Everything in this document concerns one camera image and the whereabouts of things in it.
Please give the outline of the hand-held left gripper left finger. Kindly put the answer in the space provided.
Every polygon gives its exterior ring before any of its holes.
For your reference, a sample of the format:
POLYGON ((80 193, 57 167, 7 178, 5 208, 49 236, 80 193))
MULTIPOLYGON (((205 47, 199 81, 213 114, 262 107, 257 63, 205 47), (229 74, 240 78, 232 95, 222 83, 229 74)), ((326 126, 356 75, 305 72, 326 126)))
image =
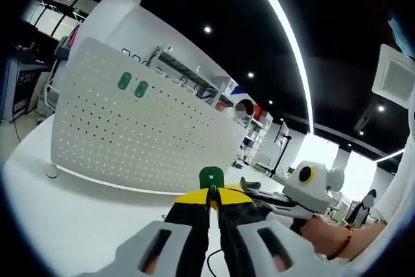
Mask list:
POLYGON ((200 276, 208 249, 209 189, 176 199, 164 221, 152 221, 117 247, 114 260, 84 276, 200 276))

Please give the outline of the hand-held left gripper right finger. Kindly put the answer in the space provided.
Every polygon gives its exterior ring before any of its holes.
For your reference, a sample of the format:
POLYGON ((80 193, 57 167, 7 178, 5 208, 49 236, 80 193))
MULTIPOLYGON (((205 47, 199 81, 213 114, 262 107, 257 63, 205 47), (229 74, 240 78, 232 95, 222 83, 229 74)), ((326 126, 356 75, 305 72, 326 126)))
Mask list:
POLYGON ((276 219, 266 219, 243 191, 219 187, 221 248, 231 276, 342 276, 312 245, 276 219))

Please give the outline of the person's right hand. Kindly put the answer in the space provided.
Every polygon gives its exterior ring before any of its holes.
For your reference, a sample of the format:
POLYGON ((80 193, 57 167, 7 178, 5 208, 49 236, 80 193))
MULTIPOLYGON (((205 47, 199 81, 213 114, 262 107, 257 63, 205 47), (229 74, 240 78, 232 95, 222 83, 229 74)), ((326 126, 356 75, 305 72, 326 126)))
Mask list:
POLYGON ((299 229, 300 235, 308 240, 317 254, 331 256, 336 253, 348 238, 345 227, 327 223, 319 215, 313 215, 299 229))

